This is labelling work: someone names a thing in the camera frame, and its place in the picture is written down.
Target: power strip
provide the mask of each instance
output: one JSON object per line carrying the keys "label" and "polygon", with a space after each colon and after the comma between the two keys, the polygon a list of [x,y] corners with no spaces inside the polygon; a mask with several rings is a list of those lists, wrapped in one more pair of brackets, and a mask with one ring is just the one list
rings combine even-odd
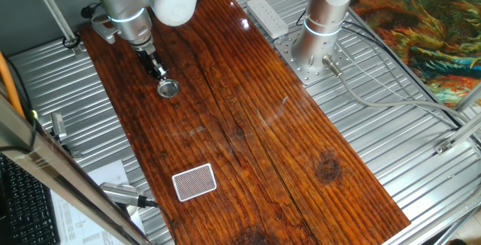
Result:
{"label": "power strip", "polygon": [[250,0],[247,8],[271,38],[278,38],[289,31],[286,22],[265,0]]}

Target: metal mounting plate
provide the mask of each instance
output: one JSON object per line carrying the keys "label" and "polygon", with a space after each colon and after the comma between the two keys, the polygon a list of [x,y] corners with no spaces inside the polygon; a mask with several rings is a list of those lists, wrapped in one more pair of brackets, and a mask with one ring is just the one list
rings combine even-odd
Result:
{"label": "metal mounting plate", "polygon": [[[280,56],[283,58],[284,62],[289,65],[289,67],[294,71],[294,73],[298,76],[299,80],[304,84],[304,86],[309,86],[326,76],[332,75],[332,71],[328,67],[324,67],[321,69],[313,69],[302,67],[295,62],[292,58],[292,44],[301,34],[301,30],[297,32],[293,32],[290,35],[284,36],[283,38],[279,38],[274,42],[274,46],[276,50],[279,52]],[[349,57],[344,53],[342,47],[336,43],[336,63],[337,65],[342,68],[344,66],[350,65],[352,62],[349,60]]]}

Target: wooden table surface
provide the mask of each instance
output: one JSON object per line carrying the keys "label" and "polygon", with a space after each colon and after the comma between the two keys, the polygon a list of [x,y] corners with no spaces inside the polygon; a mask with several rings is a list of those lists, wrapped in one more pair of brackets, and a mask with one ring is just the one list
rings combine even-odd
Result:
{"label": "wooden table surface", "polygon": [[[375,244],[410,224],[235,0],[153,22],[171,99],[127,42],[80,34],[179,243]],[[217,189],[180,202],[171,177],[205,163]]]}

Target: robotic arm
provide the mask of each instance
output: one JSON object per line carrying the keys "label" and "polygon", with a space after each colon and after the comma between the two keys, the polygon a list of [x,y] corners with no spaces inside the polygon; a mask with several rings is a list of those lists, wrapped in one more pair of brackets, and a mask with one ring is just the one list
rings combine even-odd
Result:
{"label": "robotic arm", "polygon": [[324,58],[335,59],[335,43],[351,0],[309,0],[292,57],[304,71],[319,71]]}
{"label": "robotic arm", "polygon": [[150,6],[157,18],[168,26],[180,26],[194,14],[197,0],[100,0],[113,28],[92,21],[94,30],[109,44],[115,43],[114,34],[127,40],[138,55],[146,71],[159,82],[158,93],[164,98],[177,94],[178,83],[167,80],[167,71],[153,45],[150,33],[152,21],[145,7]]}

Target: orange pole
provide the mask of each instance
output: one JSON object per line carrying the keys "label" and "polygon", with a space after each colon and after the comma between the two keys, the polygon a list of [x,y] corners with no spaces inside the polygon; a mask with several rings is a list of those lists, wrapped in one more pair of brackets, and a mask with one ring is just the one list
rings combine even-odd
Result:
{"label": "orange pole", "polygon": [[25,118],[25,114],[23,113],[22,105],[20,104],[20,99],[18,97],[17,88],[15,87],[14,79],[10,73],[10,69],[8,69],[7,62],[0,52],[0,74],[2,74],[2,79],[7,87],[8,97],[10,98],[10,103],[14,106],[15,110]]}

